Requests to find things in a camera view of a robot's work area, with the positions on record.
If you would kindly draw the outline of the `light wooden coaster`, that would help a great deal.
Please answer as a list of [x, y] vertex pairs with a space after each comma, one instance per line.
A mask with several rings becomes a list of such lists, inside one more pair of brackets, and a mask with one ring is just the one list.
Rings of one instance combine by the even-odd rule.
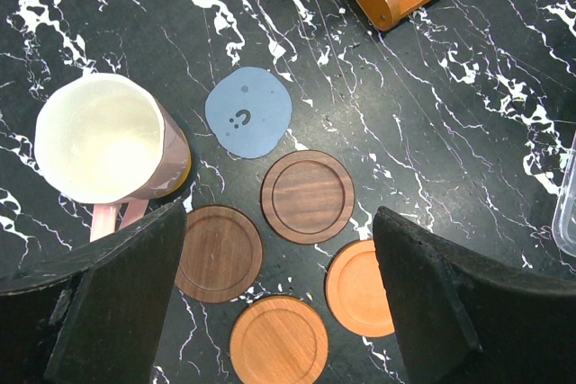
[[328, 268], [325, 294], [332, 315], [350, 332], [365, 337], [394, 333], [372, 239], [355, 241], [337, 253]]
[[314, 383], [328, 360], [329, 336], [312, 307], [289, 296], [272, 296], [241, 314], [229, 352], [243, 383]]

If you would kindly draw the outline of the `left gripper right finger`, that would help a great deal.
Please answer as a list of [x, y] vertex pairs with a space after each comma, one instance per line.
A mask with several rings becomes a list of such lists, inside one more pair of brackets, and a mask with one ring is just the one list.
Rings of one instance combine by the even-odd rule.
[[573, 383], [575, 283], [500, 263], [395, 211], [376, 257], [412, 383]]

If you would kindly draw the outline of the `dark wooden coaster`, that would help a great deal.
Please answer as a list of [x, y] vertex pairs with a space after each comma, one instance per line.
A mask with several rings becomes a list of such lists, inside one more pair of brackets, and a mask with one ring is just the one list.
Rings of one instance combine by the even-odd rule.
[[330, 240], [347, 225], [355, 207], [355, 188], [345, 167], [318, 150], [294, 151], [267, 171], [261, 209], [271, 229], [299, 245]]
[[226, 302], [254, 283], [263, 261], [263, 242], [251, 219], [228, 206], [203, 206], [187, 216], [175, 285], [198, 301]]

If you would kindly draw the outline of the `pink mug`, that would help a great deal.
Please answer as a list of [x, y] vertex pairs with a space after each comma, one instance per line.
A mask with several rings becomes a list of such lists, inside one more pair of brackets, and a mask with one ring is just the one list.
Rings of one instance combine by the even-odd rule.
[[94, 73], [59, 88], [40, 109], [34, 156], [48, 184], [93, 207], [96, 241], [141, 219], [169, 188], [181, 128], [150, 92]]

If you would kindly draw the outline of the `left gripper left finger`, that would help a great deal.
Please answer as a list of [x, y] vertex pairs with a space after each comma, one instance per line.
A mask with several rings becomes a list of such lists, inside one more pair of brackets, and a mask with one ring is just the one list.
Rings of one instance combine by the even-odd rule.
[[186, 229], [164, 205], [1, 278], [3, 383], [147, 383]]

